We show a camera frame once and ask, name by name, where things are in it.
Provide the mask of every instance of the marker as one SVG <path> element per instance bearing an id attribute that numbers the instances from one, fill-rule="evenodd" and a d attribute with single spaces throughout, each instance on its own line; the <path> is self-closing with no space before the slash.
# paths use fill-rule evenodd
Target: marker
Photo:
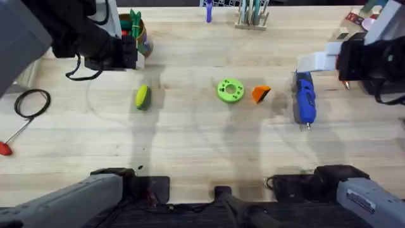
<path id="1" fill-rule="evenodd" d="M 207 23 L 211 23 L 211 21 L 213 20 L 213 0 L 207 0 Z"/>
<path id="2" fill-rule="evenodd" d="M 253 25 L 252 15 L 253 15 L 253 0 L 249 0 L 249 16 L 247 17 L 247 23 Z"/>
<path id="3" fill-rule="evenodd" d="M 240 13 L 240 17 L 242 18 L 240 23 L 245 24 L 246 23 L 246 0 L 243 0 L 242 3 L 242 12 Z"/>

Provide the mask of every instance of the pencil cup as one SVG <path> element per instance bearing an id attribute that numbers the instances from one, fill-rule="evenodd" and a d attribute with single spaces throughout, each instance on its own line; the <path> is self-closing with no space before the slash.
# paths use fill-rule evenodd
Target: pencil cup
<path id="1" fill-rule="evenodd" d="M 120 20 L 126 20 L 128 22 L 131 22 L 131 17 L 128 13 L 121 14 Z M 145 58 L 147 58 L 152 54 L 153 41 L 151 37 L 147 35 L 146 26 L 142 19 L 140 19 L 139 21 L 139 28 L 140 28 L 140 35 L 136 38 L 138 43 L 138 51 L 143 56 L 145 56 Z"/>

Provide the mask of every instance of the label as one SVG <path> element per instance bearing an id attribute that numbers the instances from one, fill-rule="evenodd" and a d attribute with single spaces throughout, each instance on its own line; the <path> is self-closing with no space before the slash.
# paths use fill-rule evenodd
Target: label
<path id="1" fill-rule="evenodd" d="M 351 21 L 351 22 L 353 22 L 353 23 L 355 23 L 357 25 L 361 25 L 361 22 L 363 22 L 364 18 L 362 18 L 359 15 L 355 15 L 354 13 L 349 13 L 346 16 L 346 20 L 349 20 L 349 21 Z"/>
<path id="2" fill-rule="evenodd" d="M 369 211 L 370 213 L 375 212 L 375 208 L 376 208 L 375 203 L 362 197 L 362 195 L 356 193 L 355 191 L 353 191 L 351 189 L 347 189 L 346 197 L 347 197 L 347 199 L 355 202 L 355 204 L 361 206 L 362 208 Z"/>

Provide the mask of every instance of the green ring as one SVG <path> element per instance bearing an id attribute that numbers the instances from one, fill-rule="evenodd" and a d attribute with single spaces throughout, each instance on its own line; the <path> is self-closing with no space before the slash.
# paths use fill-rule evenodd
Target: green ring
<path id="1" fill-rule="evenodd" d="M 226 90 L 227 86 L 234 86 L 235 92 L 233 94 L 228 93 Z M 225 79 L 218 84 L 216 91 L 218 97 L 222 101 L 226 103 L 235 103 L 242 99 L 245 88 L 243 87 L 243 84 L 236 79 Z"/>

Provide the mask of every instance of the pen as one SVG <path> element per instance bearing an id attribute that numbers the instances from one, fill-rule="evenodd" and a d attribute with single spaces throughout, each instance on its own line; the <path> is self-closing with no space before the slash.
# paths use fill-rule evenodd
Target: pen
<path id="1" fill-rule="evenodd" d="M 240 23 L 244 24 L 245 19 L 246 19 L 246 0 L 243 0 L 242 3 L 239 3 L 239 4 L 242 4 L 242 11 L 240 12 L 240 17 L 241 17 Z"/>
<path id="2" fill-rule="evenodd" d="M 213 0 L 207 0 L 207 23 L 210 23 L 213 20 Z"/>
<path id="3" fill-rule="evenodd" d="M 256 0 L 254 3 L 254 14 L 253 14 L 253 25 L 259 25 L 259 10 L 260 10 L 260 0 Z"/>

